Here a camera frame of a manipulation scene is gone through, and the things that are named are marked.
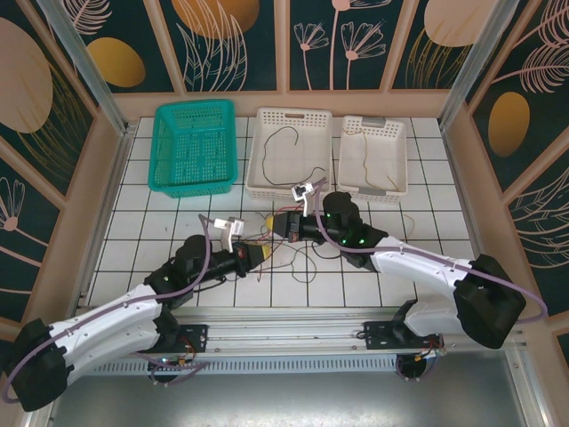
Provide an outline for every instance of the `gray metal floor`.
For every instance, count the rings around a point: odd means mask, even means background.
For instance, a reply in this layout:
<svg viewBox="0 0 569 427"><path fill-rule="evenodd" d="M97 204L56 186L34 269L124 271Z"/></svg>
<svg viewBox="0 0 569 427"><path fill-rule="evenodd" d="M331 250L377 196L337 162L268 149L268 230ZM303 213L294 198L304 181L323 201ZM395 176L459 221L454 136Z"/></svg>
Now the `gray metal floor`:
<svg viewBox="0 0 569 427"><path fill-rule="evenodd" d="M451 354L421 383L395 373L197 375L180 386L84 377L54 427L524 426L501 352Z"/></svg>

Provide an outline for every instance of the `dark green wallpaper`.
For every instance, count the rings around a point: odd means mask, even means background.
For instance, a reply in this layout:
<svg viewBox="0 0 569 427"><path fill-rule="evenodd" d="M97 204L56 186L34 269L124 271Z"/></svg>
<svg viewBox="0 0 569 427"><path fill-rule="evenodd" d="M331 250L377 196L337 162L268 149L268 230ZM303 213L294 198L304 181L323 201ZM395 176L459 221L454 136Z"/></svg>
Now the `dark green wallpaper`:
<svg viewBox="0 0 569 427"><path fill-rule="evenodd" d="M359 3L291 1L291 90L329 90L331 79L333 89L380 88L403 1Z"/></svg>
<svg viewBox="0 0 569 427"><path fill-rule="evenodd" d="M450 89L470 52L472 44L452 47L437 44L429 38L428 31L425 28L425 11L429 3L432 3L431 6L433 6L442 2L419 1L399 62L393 89ZM444 33L447 31L447 27L452 26L456 11L445 9L439 13L441 16L437 28L433 28L431 31Z"/></svg>
<svg viewBox="0 0 569 427"><path fill-rule="evenodd" d="M62 4L112 93L173 92L142 0Z"/></svg>
<svg viewBox="0 0 569 427"><path fill-rule="evenodd" d="M42 12L42 8L39 7L39 4L37 4L36 0L30 0L30 3L32 3L32 5L34 6L34 8L36 9L37 14L39 15L39 17L42 19L42 21L44 22L44 25L50 30L50 32L52 33L52 37L55 40L55 43L57 43L57 46L59 46L60 51L63 53L63 55L65 56L66 60L68 60L68 63L73 66L75 68L75 66L73 65L73 60L71 59L71 57L69 56L67 50L65 49L65 47L63 46L63 44L61 43L60 39L53 33L52 28L50 27L50 25L47 23L47 19L45 18L44 13ZM77 71L77 69L75 68L75 72L76 75L79 77L79 80L81 80L81 83L83 84L83 87L85 88L85 90L89 93L89 96L91 97L93 103L99 107L99 102L97 101L97 98L95 98L95 96L92 94L91 89L89 88L89 85L84 81L83 76L81 76L81 74Z"/></svg>
<svg viewBox="0 0 569 427"><path fill-rule="evenodd" d="M0 339L0 372L4 370L4 364L10 355L13 344L10 341Z"/></svg>
<svg viewBox="0 0 569 427"><path fill-rule="evenodd" d="M490 55L490 58L488 58L488 60L486 61L486 64L484 65L484 67L480 71L480 75L478 76L478 78L476 79L476 81L474 82L472 87L470 88L469 93L466 95L466 102L467 103L470 103L470 100L472 100L472 97L477 92L478 87L480 87L480 84L482 84L482 81L486 77L486 71L488 71L490 66L493 64L494 60L496 59L496 56L498 56L498 53L500 52L502 46L504 46L504 43L508 39L509 34L512 32L512 29L516 26L517 20L519 20L519 16L524 11L528 2L529 2L529 0L520 0L520 2L517 4L517 8L516 8L516 11L514 12L514 15L512 16L512 19L509 21L508 26L504 29L504 32L501 33L500 40L498 41L498 43L494 47L493 52Z"/></svg>
<svg viewBox="0 0 569 427"><path fill-rule="evenodd" d="M14 3L0 4L0 139L66 194L92 116Z"/></svg>
<svg viewBox="0 0 569 427"><path fill-rule="evenodd" d="M509 211L549 315L569 310L569 151Z"/></svg>
<svg viewBox="0 0 569 427"><path fill-rule="evenodd" d="M60 211L0 159L0 318L20 322Z"/></svg>
<svg viewBox="0 0 569 427"><path fill-rule="evenodd" d="M219 6L213 0L160 0L160 5L187 91L276 90L273 0L220 0Z"/></svg>
<svg viewBox="0 0 569 427"><path fill-rule="evenodd" d="M559 342L559 347L561 347L567 367L569 367L569 334L558 335L557 341Z"/></svg>
<svg viewBox="0 0 569 427"><path fill-rule="evenodd" d="M502 189L569 125L569 7L560 6L540 3L473 113Z"/></svg>

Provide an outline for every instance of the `wire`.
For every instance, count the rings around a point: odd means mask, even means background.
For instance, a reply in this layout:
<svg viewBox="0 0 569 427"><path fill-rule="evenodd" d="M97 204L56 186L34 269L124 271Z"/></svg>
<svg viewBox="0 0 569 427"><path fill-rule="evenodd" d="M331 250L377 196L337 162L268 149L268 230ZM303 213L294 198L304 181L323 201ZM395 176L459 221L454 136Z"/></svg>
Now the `wire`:
<svg viewBox="0 0 569 427"><path fill-rule="evenodd" d="M430 365L425 369L425 371L421 375L419 375L417 378L409 378L409 377L405 376L403 374L403 372L401 371L401 368L403 367L403 359L401 358L401 356L397 356L396 362L395 362L395 372L397 373L397 375L399 375L401 378L403 378L403 380L405 380L406 382L417 383L419 380L424 379L427 375L429 375L433 371L433 368L435 367L437 360L438 360L438 356L435 356L433 358L433 361L430 363Z"/></svg>
<svg viewBox="0 0 569 427"><path fill-rule="evenodd" d="M199 294L200 292L204 292L204 291L209 291L210 289L214 289L218 286L223 285L225 282L228 281L228 278L226 278L225 276L223 276L219 282L217 282L215 285L211 285L208 287L200 287L199 289L194 290L194 294Z"/></svg>
<svg viewBox="0 0 569 427"><path fill-rule="evenodd" d="M192 359L191 361L194 361L194 359L196 358L196 349L194 349L194 346L191 344L191 342L188 340L188 338L186 338L185 336L182 336L178 341L182 341L184 343L186 343L186 355L184 356L184 358L186 358L189 354L189 352L192 352Z"/></svg>
<svg viewBox="0 0 569 427"><path fill-rule="evenodd" d="M320 181L317 181L315 184L313 184L314 188L316 189L316 193L315 193L315 199L316 200L320 200L320 192L322 191L322 187L325 183L326 183L326 178L322 178ZM478 271L478 270L471 269L470 267L465 267L463 265L457 264L457 263L452 262L450 260L447 260L445 258L441 258L439 256L430 254L428 252L423 252L419 249L415 249L415 248L408 247L408 246L406 246L406 247L403 247L403 246L382 246L382 247L372 247L372 248L353 248L353 247L340 246L336 242L334 242L332 240L332 238L326 232L326 228L324 227L324 224L322 223L322 218L320 218L320 205L318 203L315 203L314 209L315 209L315 216L316 216L316 220L317 220L317 224L318 224L318 229L320 230L322 237L330 245L332 245L336 249L339 249L342 252L347 252L350 254L374 254L376 252L400 252L400 253L405 253L405 254L417 255L417 256L420 256L420 257L425 258L427 260L443 264L445 267L450 267L452 269L460 270L462 272L469 273L469 274L472 274L474 276L478 276L480 278L483 278L484 280L490 280L494 283L497 283L498 285L502 285L502 286L508 287L510 289L513 289L515 291L518 291L520 294L523 294L523 295L533 299L541 307L540 314L538 314L537 316L531 316L529 318L519 319L516 322L518 325L523 325L526 323L532 323L532 322L535 322L537 320L541 320L542 318L545 318L548 315L548 307L547 307L547 305L545 305L545 302L540 297L538 297L537 295L535 295L529 291L526 291L523 287L518 286L512 282L509 282L508 280L504 280L503 278L497 278L495 276L492 276L491 274L484 273L483 271Z"/></svg>
<svg viewBox="0 0 569 427"><path fill-rule="evenodd" d="M318 258L321 258L323 260L337 260L338 258L341 257L341 254L337 254L336 256L322 256L321 254L319 254L317 252L317 249L314 247L314 244L316 242L314 240L312 240L312 242L310 243L310 246L312 247L312 250L314 251L314 253L316 254L316 256Z"/></svg>
<svg viewBox="0 0 569 427"><path fill-rule="evenodd" d="M260 167L261 167L261 169L262 169L263 176L265 177L265 180L267 180L267 182L268 182L269 184L271 184L271 185L277 185L277 186L278 186L278 185L295 185L295 184L298 184L298 183L300 183L300 182L310 181L310 178L312 178L312 175L314 175L314 172L316 172L317 170L321 170L321 171L323 171L323 172L326 172L326 170L325 170L324 168L322 168L322 167L320 167L320 166L316 166L316 167L314 167L314 168L312 169L312 172L310 173L310 175L309 175L307 178L305 178L305 179L303 179L303 180L300 180L300 181L296 181L296 182L273 182L273 181L271 181L271 180L268 178L267 173L265 172L265 160L267 160L267 144L268 144L268 142L270 141L270 139L271 139L273 136L275 136L277 133L283 131L284 129L293 129L293 130L296 132L296 140L294 140L294 145L295 145L295 146L296 146L296 144L297 144L298 141L299 141L299 137L300 137L299 131L297 131L296 129L294 129L292 126L283 126L283 127L281 127L280 129L278 129L277 131L273 132L273 133L267 138L267 140L265 141L265 144L263 145L263 159L262 159L262 161L260 162Z"/></svg>
<svg viewBox="0 0 569 427"><path fill-rule="evenodd" d="M146 354L143 354L143 353L133 353L133 354L135 354L139 358L145 359L147 362L150 362L150 363L155 365L152 368L152 371L150 371L150 379L152 380L154 385L162 384L163 387L169 387L169 386L173 386L173 385L183 383L184 381L189 380L195 374L197 374L199 371L201 371L202 369L204 369L205 367L207 367L209 365L209 362L202 362L202 363L196 363L195 365L184 365L182 367L181 366L173 366L173 365L168 365L168 364L161 362L159 360L155 360L155 359L151 358L150 356L147 356ZM168 369L172 369L174 371L190 371L190 372L189 372L189 374L186 374L186 375L178 375L176 378L169 381L168 383L160 383L154 377L154 373L156 372L156 370L159 367L165 367Z"/></svg>
<svg viewBox="0 0 569 427"><path fill-rule="evenodd" d="M365 179L365 183L366 183L367 185L369 185L370 187L374 188L374 189L383 189L383 190L386 190L386 189L384 189L384 188L382 188L382 187L379 187L379 186L377 186L377 185L374 185L374 184L370 183L369 180L368 180L368 178L367 178L367 175L369 174L369 171L367 170L367 164L366 164L366 163L367 163L367 153L368 153L368 151L367 151L367 136L365 136L365 132L364 132L363 130L361 130L361 129L360 129L358 132L348 132L346 129L342 129L342 131L343 131L346 135L348 135L348 136L359 135L360 133L364 136L364 141L365 141L365 155L364 155L365 177L364 177L364 179ZM391 182L391 183L393 184L393 187L395 187L395 191L400 192L400 191L399 191L399 188L397 187L397 185L393 182L393 180L392 180L391 178L389 178L389 175L387 175L387 176L388 176L389 182Z"/></svg>
<svg viewBox="0 0 569 427"><path fill-rule="evenodd" d="M403 216L406 217L406 218L409 218L409 219L411 220L411 223L412 223L412 224L411 224L411 231L409 231L409 234L407 235L407 240L409 240L409 239L411 238L411 235L412 235L413 232L415 231L415 220L414 220L411 216L409 216L409 215L407 215L407 214L405 214L405 213L403 214Z"/></svg>
<svg viewBox="0 0 569 427"><path fill-rule="evenodd" d="M127 300L124 302L119 302L117 304L111 305L109 307L107 307L106 309L103 309L97 313L94 313L92 316L88 317L88 318L84 318L83 320L81 320L80 322L75 323L73 326L70 326L69 328L65 329L64 331L60 332L59 334L56 334L55 336L53 336L52 338L50 338L49 340L46 340L45 342L42 342L41 344L39 344L37 347L35 347L33 350L31 350L26 356L24 356L20 362L18 362L18 364L16 365L16 367L10 372L10 374L8 375L8 378L6 379L6 382L4 384L4 387L2 389L2 400L5 403L8 404L14 404L14 403L18 403L20 400L19 399L13 399L10 396L8 396L8 391L10 390L10 386L12 385L12 382L14 381L14 378L16 377L17 374L20 373L20 370L36 355L38 354L40 351L48 348L50 345L54 344L55 342L57 342L58 340L60 340L61 338L63 338L64 336L68 336L68 335L72 335L73 332L75 332L77 329L81 328L82 326L85 326L91 322L93 322L94 320L96 320L97 318L100 318L102 316L105 316L115 310L119 310L119 309L127 309L131 304L134 304L136 302L143 302L143 301L149 301L149 300L163 300L163 299L168 299L168 298L177 298L179 296L182 296L184 294L187 294L188 292L191 292L194 287L196 287L201 280L204 278L205 273L207 272L207 268L209 267L210 264L210 259L212 256L212 249L211 249L211 239L210 239L210 235L209 232L207 230L207 224L209 222L212 222L211 220L209 220L208 218L204 217L203 215L199 214L198 218L200 220L200 222L202 223L202 227L204 229L204 236L205 236L205 258L204 258L204 266L202 267L201 271L199 272L199 274L197 275L196 280L194 280L192 283L190 283L189 285L187 285L186 287L184 287L183 289L180 289L179 291L175 291L175 292L170 292L168 294L160 294L160 295L145 295L145 296L139 296L136 298L132 298L131 300ZM146 360L150 360L152 363L155 364L159 364L161 362L158 362L157 360L154 360L142 353L136 352L133 353L134 355L138 356L139 358L143 358ZM178 370L187 370L187 367L177 367Z"/></svg>
<svg viewBox="0 0 569 427"><path fill-rule="evenodd" d="M279 208L276 213L273 215L273 218L277 215L279 215L281 212L283 211L298 211L299 209L301 209L303 206L303 204L299 204L299 205L295 205L295 206L283 206L281 208ZM269 230L266 234L264 234L263 236L261 236L258 240L255 241L259 242L259 240L261 240L262 238L267 237L268 235L271 236L271 245L273 245L275 243L275 231L274 230ZM275 249L271 250L271 257L273 256L273 254L275 253L275 251L283 244L283 241L281 241L281 244L278 245ZM260 282L260 279L262 278L262 274L263 274L263 264L260 265L259 267L259 276L257 277L257 282Z"/></svg>
<svg viewBox="0 0 569 427"><path fill-rule="evenodd" d="M294 246L287 245L286 243L283 243L283 242L281 242L280 245L289 247L289 248L291 248L292 250L294 250L293 260L290 261L290 262L288 262L287 264L283 264L283 265L279 265L279 266L277 266L277 267L273 267L272 270L278 270L278 269L283 269L283 268L286 268L286 267L292 267L292 268L293 268L292 276L293 276L293 279L294 279L294 280L296 280L296 281L299 282L299 283L312 283L312 282L316 279L316 276L317 276L317 274L318 274L318 267L317 267L317 264L314 262L314 260L313 260L308 254L305 254L305 253L302 252L303 250L306 250L306 247L294 248ZM298 280L298 279L294 276L296 273L302 273L302 271L296 271L296 270L294 269L294 262L296 261L296 257L298 256L298 254L303 254L304 256L306 256L307 260L310 261L310 263L311 263L312 266L314 267L314 272L313 272L314 276L312 277L311 280L308 280L308 281L305 281L305 280Z"/></svg>

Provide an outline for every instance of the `white grid surface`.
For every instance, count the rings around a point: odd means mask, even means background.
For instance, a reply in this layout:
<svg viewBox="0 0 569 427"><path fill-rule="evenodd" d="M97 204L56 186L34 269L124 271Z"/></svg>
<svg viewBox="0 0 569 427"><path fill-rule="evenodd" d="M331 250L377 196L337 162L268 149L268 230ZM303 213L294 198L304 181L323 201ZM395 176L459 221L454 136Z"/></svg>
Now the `white grid surface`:
<svg viewBox="0 0 569 427"><path fill-rule="evenodd" d="M362 218L373 227L437 254L472 259L469 234L461 212L443 140L434 118L398 118L406 125L409 193L401 203L356 201ZM261 233L264 217L286 201L253 200L244 189L254 118L236 120L239 177L230 193L171 199L148 188L153 117L140 120L132 152L92 276L87 306L99 306L142 283L185 238L202 233L199 214L246 220L244 235ZM340 154L341 118L333 119L334 186ZM272 241L274 248L280 240ZM219 241L213 250L220 250ZM358 270L330 246L310 242L282 245L258 272L196 294L187 306L200 307L396 307L431 294L403 278Z"/></svg>

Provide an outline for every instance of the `white plastic basket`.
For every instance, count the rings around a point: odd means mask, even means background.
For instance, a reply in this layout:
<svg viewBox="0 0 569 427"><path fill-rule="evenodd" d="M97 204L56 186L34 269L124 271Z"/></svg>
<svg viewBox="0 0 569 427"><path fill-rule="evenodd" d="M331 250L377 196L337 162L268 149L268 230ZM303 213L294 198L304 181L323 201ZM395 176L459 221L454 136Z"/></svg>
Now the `white plastic basket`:
<svg viewBox="0 0 569 427"><path fill-rule="evenodd" d="M353 198L398 203L407 194L405 125L388 118L345 116L338 187Z"/></svg>
<svg viewBox="0 0 569 427"><path fill-rule="evenodd" d="M253 198L293 199L295 183L326 178L325 196L331 188L332 161L330 111L262 108L257 112L245 187Z"/></svg>

